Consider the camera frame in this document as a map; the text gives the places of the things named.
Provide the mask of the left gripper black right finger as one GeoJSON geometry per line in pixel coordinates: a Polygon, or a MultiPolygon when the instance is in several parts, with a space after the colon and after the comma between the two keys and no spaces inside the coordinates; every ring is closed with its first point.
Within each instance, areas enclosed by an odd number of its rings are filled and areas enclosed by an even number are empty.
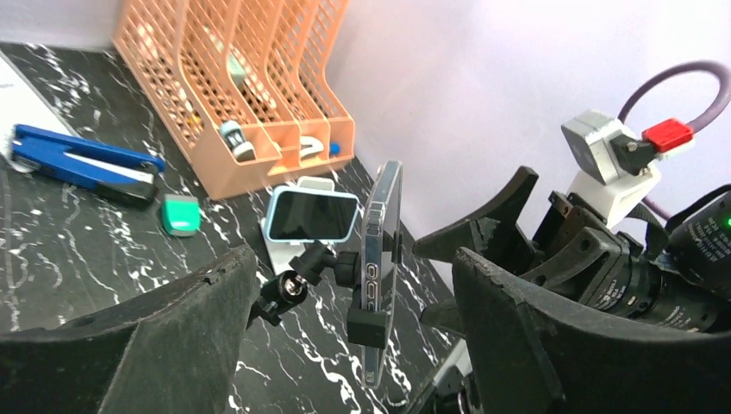
{"type": "Polygon", "coordinates": [[[727,413],[730,337],[592,310],[467,248],[453,287],[489,413],[727,413]]]}

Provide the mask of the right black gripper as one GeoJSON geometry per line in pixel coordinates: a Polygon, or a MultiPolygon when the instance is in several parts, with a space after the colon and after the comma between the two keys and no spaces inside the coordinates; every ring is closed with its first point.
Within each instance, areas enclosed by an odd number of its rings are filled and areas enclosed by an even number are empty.
{"type": "Polygon", "coordinates": [[[535,257],[517,220],[537,180],[533,169],[519,167],[482,207],[416,240],[413,254],[450,263],[459,248],[468,248],[527,282],[597,311],[644,311],[646,276],[633,257],[635,245],[614,235],[577,197],[551,194],[551,208],[534,237],[535,257]]]}

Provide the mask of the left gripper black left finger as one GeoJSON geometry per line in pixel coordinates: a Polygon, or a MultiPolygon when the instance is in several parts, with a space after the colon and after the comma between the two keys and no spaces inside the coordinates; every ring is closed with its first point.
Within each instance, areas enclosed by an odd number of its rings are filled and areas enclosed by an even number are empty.
{"type": "Polygon", "coordinates": [[[256,272],[243,245],[58,328],[2,334],[2,412],[224,412],[256,272]]]}

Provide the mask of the clear-case phone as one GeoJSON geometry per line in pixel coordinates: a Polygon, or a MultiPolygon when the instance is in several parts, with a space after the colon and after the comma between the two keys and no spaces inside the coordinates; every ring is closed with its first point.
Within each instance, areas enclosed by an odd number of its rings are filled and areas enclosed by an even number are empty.
{"type": "Polygon", "coordinates": [[[375,318],[363,347],[363,385],[379,387],[392,331],[394,296],[401,263],[400,207],[403,166],[389,160],[378,170],[361,226],[360,308],[375,318]]]}

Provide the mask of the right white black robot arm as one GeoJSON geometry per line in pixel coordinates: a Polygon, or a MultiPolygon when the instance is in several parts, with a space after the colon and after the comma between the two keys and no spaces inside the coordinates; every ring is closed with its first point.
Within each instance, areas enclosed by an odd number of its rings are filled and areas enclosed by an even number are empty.
{"type": "Polygon", "coordinates": [[[608,228],[576,193],[553,192],[533,237],[517,219],[537,182],[520,167],[470,215],[424,236],[413,251],[451,261],[468,248],[502,269],[564,298],[617,317],[688,331],[730,324],[730,189],[723,186],[659,223],[643,205],[631,218],[644,241],[608,228]]]}

